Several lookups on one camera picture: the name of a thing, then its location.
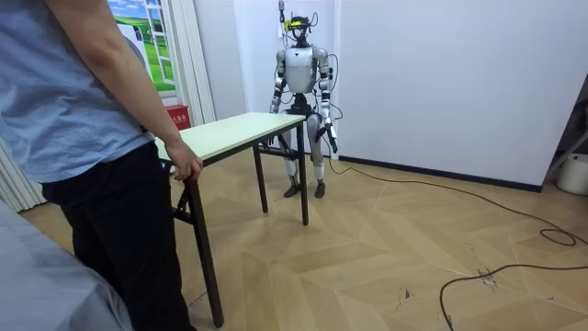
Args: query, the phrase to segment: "red sign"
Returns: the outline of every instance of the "red sign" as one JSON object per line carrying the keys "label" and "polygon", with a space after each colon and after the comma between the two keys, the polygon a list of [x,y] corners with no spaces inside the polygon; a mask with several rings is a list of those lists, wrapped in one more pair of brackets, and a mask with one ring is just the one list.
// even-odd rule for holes
{"label": "red sign", "polygon": [[174,120],[175,126],[178,130],[190,128],[190,117],[187,114],[187,106],[177,105],[165,107],[169,117]]}

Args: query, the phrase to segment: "white curtain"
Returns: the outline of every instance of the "white curtain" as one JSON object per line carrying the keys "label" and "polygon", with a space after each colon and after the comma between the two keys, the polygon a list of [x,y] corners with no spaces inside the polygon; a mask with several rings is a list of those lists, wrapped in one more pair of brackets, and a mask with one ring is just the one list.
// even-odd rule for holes
{"label": "white curtain", "polygon": [[178,101],[189,106],[193,125],[216,120],[204,52],[191,0],[162,0]]}
{"label": "white curtain", "polygon": [[35,207],[46,200],[39,183],[31,182],[18,166],[8,159],[0,143],[0,200],[14,211]]}

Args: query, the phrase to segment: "person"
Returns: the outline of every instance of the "person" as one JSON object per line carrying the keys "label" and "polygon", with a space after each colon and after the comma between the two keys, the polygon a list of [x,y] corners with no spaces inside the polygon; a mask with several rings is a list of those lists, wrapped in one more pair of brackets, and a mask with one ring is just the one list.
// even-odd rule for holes
{"label": "person", "polygon": [[0,137],[61,206],[75,255],[120,294],[137,331],[194,330],[169,174],[153,135],[175,179],[196,179],[202,161],[182,141],[107,0],[1,1],[0,43]]}

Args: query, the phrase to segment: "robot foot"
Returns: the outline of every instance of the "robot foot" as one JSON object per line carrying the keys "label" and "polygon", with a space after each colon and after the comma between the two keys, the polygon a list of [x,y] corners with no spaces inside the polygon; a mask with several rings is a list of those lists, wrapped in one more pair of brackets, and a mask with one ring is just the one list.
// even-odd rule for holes
{"label": "robot foot", "polygon": [[284,198],[292,198],[296,195],[296,193],[300,192],[300,185],[291,186],[288,188],[286,193],[284,193]]}
{"label": "robot foot", "polygon": [[324,183],[320,183],[319,186],[316,187],[316,191],[314,192],[314,198],[320,199],[324,197],[324,191],[326,190],[326,186]]}

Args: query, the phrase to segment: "black metal table leg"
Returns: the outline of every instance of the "black metal table leg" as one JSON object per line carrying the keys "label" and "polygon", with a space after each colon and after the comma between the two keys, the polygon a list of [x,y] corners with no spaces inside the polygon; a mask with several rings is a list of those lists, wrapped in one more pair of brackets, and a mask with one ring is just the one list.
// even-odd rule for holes
{"label": "black metal table leg", "polygon": [[302,199],[302,224],[309,224],[309,201],[306,190],[306,154],[304,153],[304,122],[296,127],[296,143],[298,145],[300,169],[300,198]]}
{"label": "black metal table leg", "polygon": [[200,254],[204,282],[206,283],[206,290],[209,295],[212,321],[216,327],[221,327],[224,324],[221,296],[219,295],[219,286],[214,271],[212,252],[210,251],[209,233],[204,221],[204,211],[202,210],[202,200],[200,199],[198,182],[185,180],[184,185],[187,188],[187,203],[190,208],[191,221],[194,226],[194,235],[196,236],[198,253]]}
{"label": "black metal table leg", "polygon": [[261,156],[259,155],[259,147],[254,146],[255,171],[257,172],[257,185],[259,186],[259,197],[261,198],[261,209],[264,212],[267,208],[266,183],[264,181],[264,168],[261,165]]}

